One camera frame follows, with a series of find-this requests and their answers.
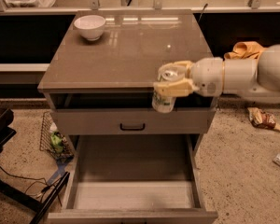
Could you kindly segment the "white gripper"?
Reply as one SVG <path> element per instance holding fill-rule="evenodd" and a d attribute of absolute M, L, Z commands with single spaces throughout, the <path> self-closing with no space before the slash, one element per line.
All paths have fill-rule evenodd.
<path fill-rule="evenodd" d="M 158 73 L 176 70 L 184 76 L 178 81 L 159 81 L 153 84 L 154 91 L 165 97 L 187 97 L 196 92 L 203 97 L 218 97 L 223 91 L 223 60 L 203 58 L 196 63 L 177 61 L 162 65 Z"/>

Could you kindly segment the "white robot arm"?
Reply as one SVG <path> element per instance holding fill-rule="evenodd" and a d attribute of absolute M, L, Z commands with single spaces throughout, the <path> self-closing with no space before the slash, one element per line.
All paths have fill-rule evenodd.
<path fill-rule="evenodd" d="M 266 48 L 257 59 L 203 58 L 179 61 L 159 69 L 154 91 L 164 97 L 235 94 L 247 101 L 280 103 L 280 45 Z"/>

